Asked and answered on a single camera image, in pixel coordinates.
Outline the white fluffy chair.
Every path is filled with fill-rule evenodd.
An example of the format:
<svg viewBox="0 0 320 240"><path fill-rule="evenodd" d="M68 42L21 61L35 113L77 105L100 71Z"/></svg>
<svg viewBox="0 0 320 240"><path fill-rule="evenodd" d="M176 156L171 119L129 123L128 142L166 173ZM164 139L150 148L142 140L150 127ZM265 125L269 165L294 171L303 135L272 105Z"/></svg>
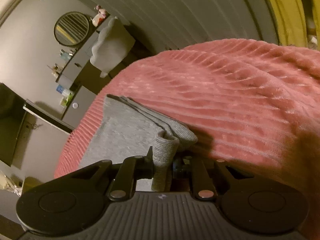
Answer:
<svg viewBox="0 0 320 240"><path fill-rule="evenodd" d="M109 20L107 26L99 32L90 58L91 65L101 71L100 78L108 76L127 57L134 44L135 39L117 17Z"/></svg>

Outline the black wall television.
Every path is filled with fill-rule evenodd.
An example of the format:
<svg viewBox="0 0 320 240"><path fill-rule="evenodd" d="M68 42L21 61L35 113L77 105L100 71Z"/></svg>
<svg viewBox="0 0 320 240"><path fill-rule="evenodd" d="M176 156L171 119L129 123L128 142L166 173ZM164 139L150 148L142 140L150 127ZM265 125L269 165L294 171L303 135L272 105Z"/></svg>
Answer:
<svg viewBox="0 0 320 240"><path fill-rule="evenodd" d="M1 161L12 165L15 149L25 119L24 98L1 83L0 154Z"/></svg>

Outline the black vanity desk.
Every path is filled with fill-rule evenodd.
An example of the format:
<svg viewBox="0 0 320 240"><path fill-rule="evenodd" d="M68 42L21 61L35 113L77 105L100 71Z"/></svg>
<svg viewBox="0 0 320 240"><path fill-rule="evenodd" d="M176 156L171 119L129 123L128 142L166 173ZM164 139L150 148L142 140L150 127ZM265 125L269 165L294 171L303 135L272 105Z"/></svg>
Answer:
<svg viewBox="0 0 320 240"><path fill-rule="evenodd" d="M78 75L91 58L91 49L98 39L99 32L105 27L110 16L105 18L97 27L92 24L92 20L88 16L87 18L89 20L90 29L85 40L74 47L64 46L67 50L60 51L60 56L65 60L65 65L57 71L59 75L56 78L56 82L65 89L72 89Z"/></svg>

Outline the pink plush toy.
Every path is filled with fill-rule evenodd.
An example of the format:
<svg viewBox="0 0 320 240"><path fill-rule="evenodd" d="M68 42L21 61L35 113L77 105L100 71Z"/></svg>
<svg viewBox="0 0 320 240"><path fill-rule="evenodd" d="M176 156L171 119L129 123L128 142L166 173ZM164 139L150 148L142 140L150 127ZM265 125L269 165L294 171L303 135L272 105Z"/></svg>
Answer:
<svg viewBox="0 0 320 240"><path fill-rule="evenodd" d="M109 13L106 11L106 9L102 8L100 5L97 5L95 9L97 10L98 13L92 18L92 24L95 27L97 27L104 21L105 18L109 16Z"/></svg>

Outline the round black wall mirror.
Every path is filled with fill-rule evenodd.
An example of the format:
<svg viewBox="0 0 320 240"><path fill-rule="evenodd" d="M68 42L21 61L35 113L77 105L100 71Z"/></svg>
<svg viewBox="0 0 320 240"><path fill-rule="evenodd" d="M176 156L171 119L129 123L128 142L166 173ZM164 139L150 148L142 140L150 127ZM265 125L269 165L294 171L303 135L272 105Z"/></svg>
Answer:
<svg viewBox="0 0 320 240"><path fill-rule="evenodd" d="M74 47L85 40L90 25L87 16L77 11L62 15L54 25L54 37L60 45Z"/></svg>

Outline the pink ribbed blanket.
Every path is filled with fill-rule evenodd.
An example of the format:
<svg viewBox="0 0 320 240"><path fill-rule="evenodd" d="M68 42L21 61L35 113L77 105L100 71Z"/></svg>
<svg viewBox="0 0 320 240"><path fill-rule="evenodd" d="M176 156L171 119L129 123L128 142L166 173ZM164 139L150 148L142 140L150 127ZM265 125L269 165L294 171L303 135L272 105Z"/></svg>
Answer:
<svg viewBox="0 0 320 240"><path fill-rule="evenodd" d="M319 201L319 51L225 39L136 61L95 98L63 148L56 177L80 168L108 94L185 124L198 138L188 148L194 153Z"/></svg>

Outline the grey drawer cabinet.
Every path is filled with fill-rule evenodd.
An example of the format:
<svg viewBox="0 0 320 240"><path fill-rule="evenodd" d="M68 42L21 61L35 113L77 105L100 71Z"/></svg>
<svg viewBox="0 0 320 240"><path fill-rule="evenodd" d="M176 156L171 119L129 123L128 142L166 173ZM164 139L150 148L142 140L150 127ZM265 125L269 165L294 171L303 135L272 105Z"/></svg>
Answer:
<svg viewBox="0 0 320 240"><path fill-rule="evenodd" d="M72 129L75 129L80 124L80 121L96 96L97 95L92 91L81 86L68 103L67 108L62 115L62 121L68 124Z"/></svg>

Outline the grey sweatpants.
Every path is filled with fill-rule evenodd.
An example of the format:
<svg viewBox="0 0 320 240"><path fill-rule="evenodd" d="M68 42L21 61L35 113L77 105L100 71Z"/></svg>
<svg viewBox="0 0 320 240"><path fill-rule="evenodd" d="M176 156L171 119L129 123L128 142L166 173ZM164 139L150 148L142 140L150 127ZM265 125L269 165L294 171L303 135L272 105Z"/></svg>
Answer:
<svg viewBox="0 0 320 240"><path fill-rule="evenodd" d="M118 164L131 156L146 156L152 149L153 180L140 183L138 188L165 192L170 189L169 170L174 156L197 141L197 136L185 124L125 96L108 94L104 98L101 125L79 166L83 168L105 159Z"/></svg>

